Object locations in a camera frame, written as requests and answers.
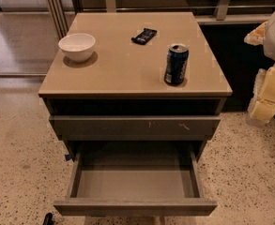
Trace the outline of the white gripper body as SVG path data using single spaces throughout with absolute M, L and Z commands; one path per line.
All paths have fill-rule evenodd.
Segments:
M 264 42 L 265 29 L 267 22 L 261 23 L 255 29 L 253 29 L 246 37 L 244 42 L 253 46 L 262 45 Z

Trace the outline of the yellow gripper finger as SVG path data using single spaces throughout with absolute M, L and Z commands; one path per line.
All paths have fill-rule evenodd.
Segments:
M 275 115 L 275 64 L 268 70 L 260 68 L 255 77 L 249 117 L 268 123 Z

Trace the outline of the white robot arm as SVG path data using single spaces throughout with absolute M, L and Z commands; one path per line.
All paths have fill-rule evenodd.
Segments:
M 253 126 L 263 126 L 275 117 L 275 11 L 266 22 L 252 30 L 244 42 L 253 46 L 262 45 L 264 55 L 274 61 L 268 70 L 258 70 L 248 107 L 247 122 Z

